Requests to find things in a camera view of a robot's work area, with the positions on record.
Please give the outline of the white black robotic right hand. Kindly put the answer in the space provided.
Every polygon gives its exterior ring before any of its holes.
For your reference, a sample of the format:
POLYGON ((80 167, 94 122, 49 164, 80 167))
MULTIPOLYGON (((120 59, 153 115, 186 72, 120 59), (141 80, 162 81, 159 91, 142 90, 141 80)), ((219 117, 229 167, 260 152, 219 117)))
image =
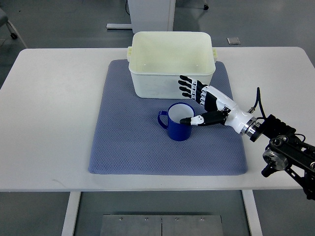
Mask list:
POLYGON ((205 109, 205 113, 183 118, 180 124, 208 126, 223 124, 232 127, 238 134, 252 136, 259 127, 256 118, 249 112, 242 111, 227 95, 213 86, 205 85, 199 80, 181 75, 179 89, 182 96, 196 101, 205 109))

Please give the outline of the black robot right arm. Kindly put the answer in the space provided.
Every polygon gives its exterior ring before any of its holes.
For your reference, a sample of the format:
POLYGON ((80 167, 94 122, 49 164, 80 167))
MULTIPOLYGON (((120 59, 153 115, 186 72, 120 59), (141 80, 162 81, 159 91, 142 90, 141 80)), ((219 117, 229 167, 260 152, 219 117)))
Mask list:
POLYGON ((261 117, 252 118, 246 134, 252 142, 261 135, 269 138, 263 159, 266 167, 261 171, 264 177, 279 171, 285 171, 302 188, 308 200, 315 199, 315 147, 305 142, 303 134, 288 126, 274 115, 265 115, 260 96, 260 88, 256 91, 256 101, 249 110, 253 113, 260 108, 261 117))

